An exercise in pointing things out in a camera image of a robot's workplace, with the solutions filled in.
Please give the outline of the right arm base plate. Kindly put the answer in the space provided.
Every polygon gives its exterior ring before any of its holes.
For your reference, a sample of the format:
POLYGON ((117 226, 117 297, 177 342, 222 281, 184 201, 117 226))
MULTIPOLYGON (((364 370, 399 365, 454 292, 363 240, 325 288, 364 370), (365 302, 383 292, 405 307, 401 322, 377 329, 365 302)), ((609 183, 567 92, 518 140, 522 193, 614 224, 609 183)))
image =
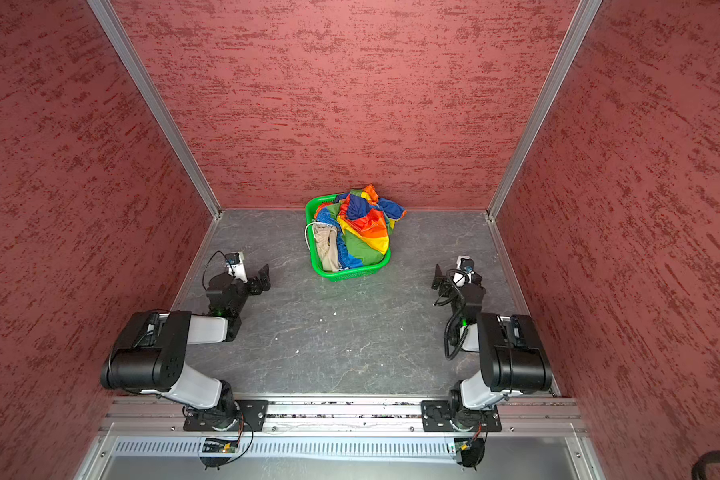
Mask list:
POLYGON ((496 408, 469 410, 452 407, 448 401, 425 400, 420 404, 425 432, 494 433, 501 432, 501 420, 496 408))

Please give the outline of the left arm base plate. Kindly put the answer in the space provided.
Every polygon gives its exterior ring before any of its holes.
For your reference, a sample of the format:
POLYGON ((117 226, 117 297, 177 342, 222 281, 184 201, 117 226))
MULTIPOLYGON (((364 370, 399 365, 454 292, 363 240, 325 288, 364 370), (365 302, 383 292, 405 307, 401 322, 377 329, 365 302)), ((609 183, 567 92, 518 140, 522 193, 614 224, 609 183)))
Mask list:
POLYGON ((254 432, 260 432, 269 404, 270 402, 264 399, 243 399, 233 400, 226 411, 219 407, 211 409, 184 407, 183 430, 231 434, 247 427, 254 432))

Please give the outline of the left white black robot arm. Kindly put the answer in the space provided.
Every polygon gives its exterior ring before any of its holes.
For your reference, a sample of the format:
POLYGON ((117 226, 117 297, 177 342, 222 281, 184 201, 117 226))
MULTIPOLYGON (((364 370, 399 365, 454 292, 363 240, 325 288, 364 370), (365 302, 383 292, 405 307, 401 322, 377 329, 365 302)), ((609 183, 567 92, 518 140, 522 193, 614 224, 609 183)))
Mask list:
POLYGON ((102 366, 107 390, 154 395, 183 407, 185 428, 242 431, 244 413, 229 382, 209 377, 186 363, 190 345, 234 341, 247 299, 271 288, 269 266, 250 278, 218 274, 205 287, 209 313, 149 310, 131 316, 102 366))

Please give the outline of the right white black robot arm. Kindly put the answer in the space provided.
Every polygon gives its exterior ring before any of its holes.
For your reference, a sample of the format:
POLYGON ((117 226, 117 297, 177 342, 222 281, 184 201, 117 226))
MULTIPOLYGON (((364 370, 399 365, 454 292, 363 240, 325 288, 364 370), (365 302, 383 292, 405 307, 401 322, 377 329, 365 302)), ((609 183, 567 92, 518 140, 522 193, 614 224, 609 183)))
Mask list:
POLYGON ((447 402, 424 404, 424 421, 458 432, 499 431, 500 403, 551 388, 551 365, 533 319, 483 311, 486 289, 469 257, 448 270, 437 266, 432 289, 438 293, 434 305, 451 308, 443 331, 445 358, 474 353, 479 370, 457 381, 447 402))

